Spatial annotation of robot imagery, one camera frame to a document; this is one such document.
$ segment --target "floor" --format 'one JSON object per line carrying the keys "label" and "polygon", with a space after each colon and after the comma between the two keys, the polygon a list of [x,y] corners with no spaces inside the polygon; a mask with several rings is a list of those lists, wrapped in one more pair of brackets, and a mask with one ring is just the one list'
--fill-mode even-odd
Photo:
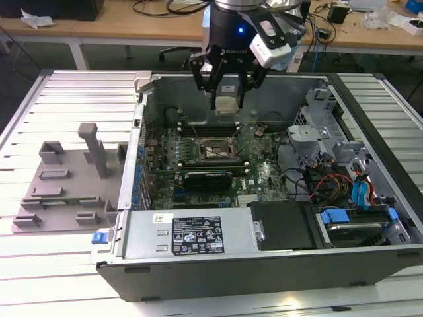
{"label": "floor", "polygon": [[[0,131],[9,122],[38,74],[36,66],[17,45],[11,45],[11,53],[0,58]],[[65,44],[24,43],[23,48],[45,69],[75,69],[71,52]],[[132,47],[133,59],[127,60],[123,46],[84,45],[92,70],[153,69],[179,71],[187,57],[186,52],[166,55],[159,62],[158,47]],[[310,72],[314,54],[309,54],[300,68]],[[410,62],[406,57],[384,55],[352,55],[326,53],[318,55],[316,72],[383,73],[406,98],[423,78],[423,61],[417,57]],[[423,86],[414,94],[410,103],[423,112]]]}

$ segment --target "table leg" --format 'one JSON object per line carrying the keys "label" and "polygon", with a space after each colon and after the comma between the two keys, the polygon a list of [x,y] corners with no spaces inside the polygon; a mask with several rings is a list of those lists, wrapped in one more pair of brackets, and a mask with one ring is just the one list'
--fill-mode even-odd
{"label": "table leg", "polygon": [[10,51],[6,41],[0,41],[0,53],[2,53],[4,55],[9,55],[10,52],[11,51]]}
{"label": "table leg", "polygon": [[130,45],[125,45],[126,59],[132,59],[132,50]]}
{"label": "table leg", "polygon": [[307,51],[306,45],[300,45],[295,52],[294,56],[292,57],[288,68],[286,69],[287,73],[297,73],[299,66],[301,65],[301,62],[303,60],[303,56],[305,52]]}
{"label": "table leg", "polygon": [[79,71],[86,71],[89,70],[89,64],[87,62],[87,58],[85,57],[84,53],[81,49],[80,42],[71,42],[69,43],[69,47],[71,48],[73,59],[75,60],[75,64]]}

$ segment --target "blue tab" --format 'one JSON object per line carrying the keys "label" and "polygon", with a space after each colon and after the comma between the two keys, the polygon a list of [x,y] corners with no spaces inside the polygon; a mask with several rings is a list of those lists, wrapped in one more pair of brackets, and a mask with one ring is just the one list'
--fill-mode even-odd
{"label": "blue tab", "polygon": [[220,201],[220,202],[219,202],[219,208],[224,208],[224,207],[227,207],[230,203],[231,203],[231,201],[230,201],[230,200],[227,200],[227,201]]}
{"label": "blue tab", "polygon": [[330,217],[329,214],[326,211],[323,211],[320,216],[322,217],[323,223],[327,224],[330,223]]}
{"label": "blue tab", "polygon": [[369,186],[367,185],[366,182],[361,182],[361,186],[360,186],[360,191],[358,193],[358,202],[357,204],[359,206],[362,206],[365,210],[369,209],[369,206],[366,205],[365,203],[365,197],[366,197],[366,193],[367,193],[367,189],[369,188]]}
{"label": "blue tab", "polygon": [[354,182],[354,185],[352,186],[352,194],[351,194],[351,200],[353,203],[357,203],[358,200],[358,186],[360,185],[360,182]]}
{"label": "blue tab", "polygon": [[388,208],[388,214],[389,214],[391,220],[398,219],[398,214],[397,214],[397,211],[395,209]]}
{"label": "blue tab", "polygon": [[106,244],[108,243],[107,232],[94,232],[91,238],[91,244]]}
{"label": "blue tab", "polygon": [[321,217],[324,224],[350,222],[350,218],[345,209],[326,209],[321,213]]}

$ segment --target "white electronic device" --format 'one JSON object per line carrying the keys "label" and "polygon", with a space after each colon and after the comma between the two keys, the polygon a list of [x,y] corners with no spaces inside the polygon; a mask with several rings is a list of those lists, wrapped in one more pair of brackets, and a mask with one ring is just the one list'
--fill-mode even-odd
{"label": "white electronic device", "polygon": [[373,11],[376,8],[384,7],[388,0],[350,0],[349,5],[353,11]]}
{"label": "white electronic device", "polygon": [[271,68],[271,66],[277,64],[291,53],[291,46],[288,43],[280,48],[271,50],[258,34],[252,39],[250,49],[263,68]]}

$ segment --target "slotted metal table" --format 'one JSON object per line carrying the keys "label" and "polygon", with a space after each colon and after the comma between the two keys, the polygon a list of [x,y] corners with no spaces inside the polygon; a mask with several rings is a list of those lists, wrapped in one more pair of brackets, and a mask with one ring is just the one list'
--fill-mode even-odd
{"label": "slotted metal table", "polygon": [[[145,72],[148,80],[150,72]],[[13,235],[20,200],[40,163],[43,141],[84,149],[81,122],[96,122],[107,149],[130,135],[135,71],[54,71],[40,75],[0,137],[0,316],[417,316],[423,266],[374,286],[236,297],[127,303],[89,262],[91,234]],[[341,74],[367,116],[423,190],[422,120],[383,79]],[[354,124],[344,118],[356,139]],[[351,308],[339,312],[335,306]]]}

